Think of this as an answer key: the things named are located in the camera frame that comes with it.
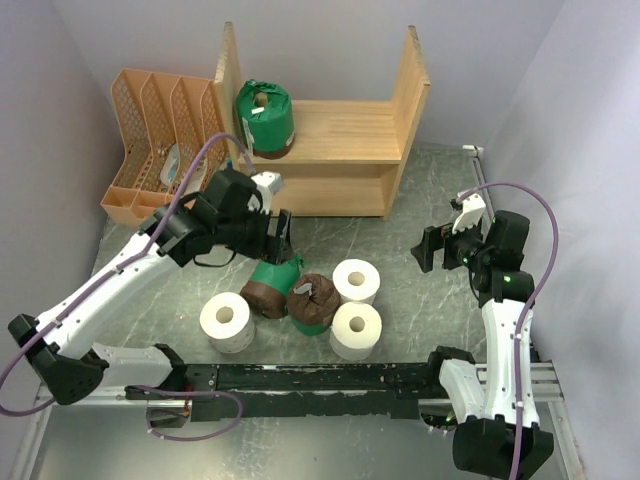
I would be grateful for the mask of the brown green paper roll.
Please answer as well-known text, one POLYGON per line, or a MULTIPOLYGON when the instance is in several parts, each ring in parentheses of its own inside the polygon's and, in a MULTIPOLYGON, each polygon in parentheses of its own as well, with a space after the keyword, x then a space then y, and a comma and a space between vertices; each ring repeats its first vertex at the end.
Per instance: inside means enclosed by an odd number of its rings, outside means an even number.
POLYGON ((292 286, 286 308, 294 326, 306 336, 327 331, 340 306, 334 283, 317 273, 302 275, 292 286))

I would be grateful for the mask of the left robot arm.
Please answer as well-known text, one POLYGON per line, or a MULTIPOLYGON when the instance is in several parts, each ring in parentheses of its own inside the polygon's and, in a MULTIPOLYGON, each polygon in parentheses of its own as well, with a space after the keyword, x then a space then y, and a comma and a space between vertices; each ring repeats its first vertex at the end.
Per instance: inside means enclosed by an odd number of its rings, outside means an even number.
POLYGON ((157 208, 125 247, 78 291, 37 317, 21 314, 8 329, 59 405, 99 387, 148 385, 162 398, 181 395, 186 365, 164 344, 144 349, 101 345, 100 332, 155 279, 215 246, 234 255, 279 264, 292 256, 290 219, 280 212, 269 229, 280 174, 218 171, 202 192, 157 208))

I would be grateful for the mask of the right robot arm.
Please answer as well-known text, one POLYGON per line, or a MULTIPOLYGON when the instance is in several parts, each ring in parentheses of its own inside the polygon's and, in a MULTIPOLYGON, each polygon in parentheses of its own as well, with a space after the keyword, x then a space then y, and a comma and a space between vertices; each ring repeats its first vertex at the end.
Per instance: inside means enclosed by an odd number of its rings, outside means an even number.
POLYGON ((536 284, 521 268, 530 221, 499 210, 488 232, 481 229, 480 219, 464 230, 452 223, 429 226, 411 249, 425 273, 437 251, 444 253, 444 268, 467 269, 487 340, 484 381, 468 352, 440 347, 430 356, 435 366, 425 372, 424 384, 431 395, 448 396, 453 406, 457 469, 493 479, 529 479, 554 451, 552 433, 540 427, 531 386, 536 284))

